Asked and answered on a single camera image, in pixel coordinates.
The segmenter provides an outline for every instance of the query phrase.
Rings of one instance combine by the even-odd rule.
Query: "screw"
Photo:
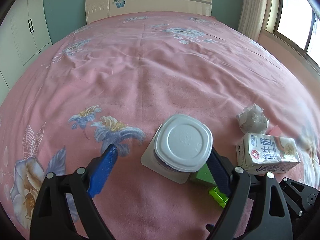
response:
[[[54,176],[54,173],[53,173],[53,172],[49,172],[49,173],[47,174],[47,179],[52,179],[53,176]]]
[[[80,175],[84,174],[85,173],[85,168],[81,167],[81,168],[77,169],[77,173],[80,174]]]
[[[237,166],[237,167],[235,167],[235,171],[236,171],[237,173],[243,173],[243,168]]]
[[[272,172],[267,172],[267,177],[269,179],[273,179],[275,177],[275,175]]]

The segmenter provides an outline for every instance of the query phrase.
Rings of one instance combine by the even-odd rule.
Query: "green toy block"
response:
[[[211,195],[215,201],[219,203],[219,205],[224,208],[228,202],[228,198],[226,195],[220,192],[218,187],[214,187],[209,190],[209,195]]]
[[[198,172],[191,174],[190,181],[200,183],[209,187],[215,187],[216,183],[209,171],[207,164],[205,164]]]

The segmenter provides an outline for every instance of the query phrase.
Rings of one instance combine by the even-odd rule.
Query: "blue gripper pad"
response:
[[[227,197],[231,195],[230,188],[230,175],[227,173],[225,168],[222,166],[220,160],[214,153],[212,148],[211,154],[207,160],[207,166],[211,172],[211,175],[218,186],[220,192],[225,194]]]
[[[100,163],[89,177],[89,188],[87,192],[91,198],[101,192],[113,166],[115,166],[118,159],[117,147],[111,147],[111,149],[108,152],[105,152],[100,158],[102,158],[102,160],[100,160]]]

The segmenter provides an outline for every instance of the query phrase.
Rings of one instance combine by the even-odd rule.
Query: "white cabinet door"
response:
[[[0,105],[2,104],[3,100],[5,99],[8,93],[9,88],[0,73]]]
[[[14,43],[24,65],[38,52],[28,21],[28,0],[16,0],[10,9],[10,16]]]
[[[37,50],[40,51],[50,40],[47,23],[44,16],[43,0],[28,0],[28,11],[33,38]]]
[[[11,30],[11,11],[6,15],[0,26],[0,71],[12,88],[21,77],[27,66],[23,65],[16,49]]]
[[[34,62],[40,55],[41,55],[41,53],[42,52],[44,52],[47,48],[49,48],[50,46],[52,46],[52,43],[51,42],[49,42],[47,45],[45,45],[42,49],[40,49],[38,52],[37,52],[37,54],[35,54],[25,65],[24,65],[24,67],[25,68],[27,68],[27,67],[29,67],[30,66],[30,64],[32,63],[32,62]]]

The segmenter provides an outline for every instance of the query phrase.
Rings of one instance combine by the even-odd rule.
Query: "white plastic lid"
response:
[[[199,120],[175,114],[165,121],[155,138],[158,157],[177,171],[196,172],[212,149],[212,133]]]

